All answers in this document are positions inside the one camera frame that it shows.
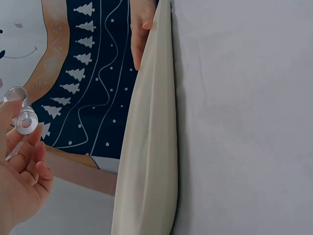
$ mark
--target christmas tree print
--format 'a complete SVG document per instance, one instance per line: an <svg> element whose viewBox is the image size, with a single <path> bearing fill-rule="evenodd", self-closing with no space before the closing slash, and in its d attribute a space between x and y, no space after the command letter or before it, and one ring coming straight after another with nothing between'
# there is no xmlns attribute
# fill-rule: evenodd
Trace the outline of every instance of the christmas tree print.
<svg viewBox="0 0 313 235"><path fill-rule="evenodd" d="M92 48L92 45L94 45L94 41L92 40L92 36L90 36L89 38L83 38L83 39L80 39L78 41L75 41L77 43L80 43L86 47L90 47Z"/></svg>
<svg viewBox="0 0 313 235"><path fill-rule="evenodd" d="M42 105L42 107L49 113L50 116L52 116L53 119L55 119L57 116L61 116L60 110L62 107L51 107L48 105Z"/></svg>
<svg viewBox="0 0 313 235"><path fill-rule="evenodd" d="M90 21L89 23L83 23L83 24L77 25L76 28L81 28L81 29L93 32L96 26L93 26L93 21Z"/></svg>
<svg viewBox="0 0 313 235"><path fill-rule="evenodd" d="M44 122L40 122L38 124L43 127L43 132L41 134L41 137L44 140L46 136L50 136L50 132L49 132L50 123L45 124Z"/></svg>
<svg viewBox="0 0 313 235"><path fill-rule="evenodd" d="M78 81L82 81L83 78L85 78L86 76L84 75L85 73L85 69L76 69L76 70L70 70L70 71L65 71L67 74L71 75L73 78L75 78Z"/></svg>
<svg viewBox="0 0 313 235"><path fill-rule="evenodd" d="M80 7L76 8L76 9L74 9L74 11L77 11L77 12L82 13L84 15L91 16L92 13L94 12L94 8L92 7L92 2L91 2L88 5L85 4L83 6L80 6Z"/></svg>
<svg viewBox="0 0 313 235"><path fill-rule="evenodd" d="M85 65L88 65L90 62L92 62L92 60L91 60L91 53L89 53L88 55L86 55L86 54L74 55L74 58L76 58L80 62L84 63Z"/></svg>
<svg viewBox="0 0 313 235"><path fill-rule="evenodd" d="M72 94L75 94L76 92L79 92L79 83L77 84L65 84L65 85L60 85L63 89L67 90L68 92L71 92Z"/></svg>
<svg viewBox="0 0 313 235"><path fill-rule="evenodd" d="M59 104L62 104L63 106L70 104L70 98L50 98L54 100L55 102L58 102Z"/></svg>

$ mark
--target white wavy line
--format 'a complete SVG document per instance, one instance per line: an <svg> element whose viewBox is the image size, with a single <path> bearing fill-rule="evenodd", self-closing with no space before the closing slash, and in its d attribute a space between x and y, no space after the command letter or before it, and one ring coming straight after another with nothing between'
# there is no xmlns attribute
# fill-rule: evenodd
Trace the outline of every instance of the white wavy line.
<svg viewBox="0 0 313 235"><path fill-rule="evenodd" d="M90 106L105 106L105 105L107 105L107 104L109 103L109 101L110 101L110 94L109 94L109 92L108 92L106 86L104 85L103 81L102 81L101 78L100 78L100 72L101 72L103 69L105 69L106 67L108 67L108 66L110 66L111 64L113 64L114 61L115 61L115 60L117 59L117 57L118 57L118 47L117 47L117 43L116 43L116 41L114 40L114 37L113 37L113 36L111 35L111 33L109 32L109 30L108 30L106 24L107 24L107 21L108 21L108 18L110 17L110 15L113 14L113 12L116 11L116 10L120 7L122 1L123 1L123 0L120 1L120 3L117 5L117 7L116 7L115 9L113 9L113 11L112 11L112 12L106 17L106 19L105 19L105 29L106 29L106 31L108 32L108 34L110 35L110 37L112 38L112 40L113 40L113 42L114 42L114 44L115 44L116 56L115 56L115 58L114 58L109 64L105 65L104 67L102 67L102 68L99 70L99 72L98 72L98 77L99 77L99 81L101 82L102 86L103 86L104 89L106 90L109 99L108 99L107 103L105 103L105 104L100 104L100 105L85 105L85 106L79 108L79 110L78 110L78 112L77 112L77 115L78 115L79 122L80 122L80 124L81 124L81 126L82 126L82 128L83 128L83 130L84 130L84 132L85 132L85 135L86 135L87 140L84 141L84 142L82 142L82 143L75 144L75 145L68 145L68 146L57 147L58 149L76 147L76 146L80 146L80 145L82 145L82 144L87 143L87 142L89 141L89 137L88 137L88 134L87 134L87 132L86 132L86 130L85 130L85 128L84 128L84 125L83 125L83 123L82 123L82 121L81 121L80 114L79 114L79 113L80 113L80 110L82 110L83 108L86 108L86 107L90 107ZM67 120L67 118L68 118L68 115L69 115L70 112L76 107L76 105L79 104L79 102L84 98L84 96L85 96L85 94L86 94L86 92L87 92L87 90L88 90L88 88L89 88L89 86L90 86L90 84L91 84L91 81L92 81L92 79L93 79L93 76L94 76L94 73L95 73L95 69L96 69L96 66L97 66L97 63L98 63L98 60L99 60L100 47L101 47L101 38L102 38L102 36L101 36L101 35L102 35L102 24L101 24L101 20L102 20L102 2L101 2L101 0L100 0L100 41L99 41L98 55L97 55L97 60L96 60L96 62L95 62L94 70L93 70L93 72L92 72L91 79L90 79L90 81L89 81L89 83L88 83L88 85L87 85L87 88L86 88L84 94L83 94L82 97L79 99L79 101L78 101L78 102L70 109L70 111L68 112L68 114L67 114L67 116L66 116L66 118L65 118L65 120L64 120L64 122L63 122L63 125L62 125L62 128L61 128L61 130L60 130L60 133L59 133L59 135L58 135L56 141L55 141L54 144L52 145L52 147L54 147L55 144L56 144L56 142L59 140L59 138L60 138L60 136L61 136L61 133L62 133L62 131L63 131L64 125L65 125L65 122L66 122L66 120Z"/></svg>
<svg viewBox="0 0 313 235"><path fill-rule="evenodd" d="M93 143L93 146L92 146L92 150L91 150L91 152L90 152L90 156L92 156L92 154L93 154L93 150L94 150L94 147L95 147L96 142L97 142L97 140L98 140L99 132L100 132L100 129L101 129L101 127L102 127L103 121L104 121L104 119L106 118L107 114L109 113L111 107L112 107L113 104L114 104L114 101L115 101L115 98L116 98L116 95L117 95L117 91L118 91L119 82L120 82L120 80L121 80L121 74L122 74L122 70L123 70L123 64L124 64L125 53L126 53L126 48L127 48L128 36L129 36L129 2L127 3L127 6L128 6L128 7L127 7L127 37L126 37L126 43L125 43L125 48L124 48L124 53L123 53L123 59L122 59L122 64L121 64L121 70L120 70L120 72L119 72L119 78L118 78L117 88L116 88L116 91L115 91L115 95L114 95L112 104L111 104L111 106L109 107L109 109L107 110L106 114L105 114L105 115L103 116L103 118L102 118L100 127L99 127L99 129L98 129L96 138L95 138L94 143Z"/></svg>

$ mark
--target fingernail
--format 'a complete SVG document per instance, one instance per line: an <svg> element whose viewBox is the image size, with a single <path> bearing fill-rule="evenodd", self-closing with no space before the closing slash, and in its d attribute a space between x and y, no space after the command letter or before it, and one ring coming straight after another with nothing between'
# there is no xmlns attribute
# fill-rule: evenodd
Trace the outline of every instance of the fingernail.
<svg viewBox="0 0 313 235"><path fill-rule="evenodd" d="M142 28L145 30L150 30L152 28L153 21L146 21L142 24Z"/></svg>

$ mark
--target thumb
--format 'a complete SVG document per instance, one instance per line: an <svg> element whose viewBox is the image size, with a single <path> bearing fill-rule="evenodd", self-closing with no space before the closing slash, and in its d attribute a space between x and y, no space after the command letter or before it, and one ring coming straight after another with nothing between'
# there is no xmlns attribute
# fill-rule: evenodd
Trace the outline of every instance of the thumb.
<svg viewBox="0 0 313 235"><path fill-rule="evenodd" d="M6 156L6 130L22 107L21 100L8 101L0 105L0 163Z"/></svg>
<svg viewBox="0 0 313 235"><path fill-rule="evenodd" d="M153 3L150 3L144 7L141 12L141 19L142 19L142 28L145 30L150 30L153 25L153 18L156 12L156 6Z"/></svg>

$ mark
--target finger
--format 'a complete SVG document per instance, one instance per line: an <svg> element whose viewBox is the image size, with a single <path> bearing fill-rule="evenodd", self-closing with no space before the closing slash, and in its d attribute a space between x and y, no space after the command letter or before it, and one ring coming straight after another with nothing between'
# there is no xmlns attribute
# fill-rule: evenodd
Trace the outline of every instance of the finger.
<svg viewBox="0 0 313 235"><path fill-rule="evenodd" d="M31 186L35 185L35 183L38 180L38 178L35 179L32 173L30 173L29 171L23 171L20 174L20 176L26 184L31 185Z"/></svg>
<svg viewBox="0 0 313 235"><path fill-rule="evenodd" d="M30 185L34 185L38 181L39 174L36 169L38 162L45 160L45 144L43 142L38 142L35 145L33 158L30 160L25 171L21 173L21 177L24 181Z"/></svg>
<svg viewBox="0 0 313 235"><path fill-rule="evenodd" d="M45 143L44 142L39 141L35 145L33 160L35 163L45 162Z"/></svg>
<svg viewBox="0 0 313 235"><path fill-rule="evenodd" d="M9 156L23 138L24 135L20 134L16 128L13 128L8 134L6 134L6 157Z"/></svg>
<svg viewBox="0 0 313 235"><path fill-rule="evenodd" d="M39 179L33 188L38 193L41 199L41 203L43 204L51 193L53 186L53 175L51 170L48 169L43 162L38 162L36 169L39 174Z"/></svg>
<svg viewBox="0 0 313 235"><path fill-rule="evenodd" d="M154 1L152 3L146 5L141 11L141 19L142 19L142 28L145 30L150 30L153 25L153 18L156 13L156 5Z"/></svg>
<svg viewBox="0 0 313 235"><path fill-rule="evenodd" d="M136 70L140 69L141 59L146 46L148 35L149 31L143 29L138 23L132 27L131 48L134 59L134 67Z"/></svg>
<svg viewBox="0 0 313 235"><path fill-rule="evenodd" d="M27 136L17 155L8 160L18 173L22 173L27 168L35 153L35 145L40 141L41 133L42 126L39 125L33 133Z"/></svg>
<svg viewBox="0 0 313 235"><path fill-rule="evenodd" d="M21 107L21 100L9 101L0 105L0 164L3 164L6 158L6 130L12 119L19 114Z"/></svg>

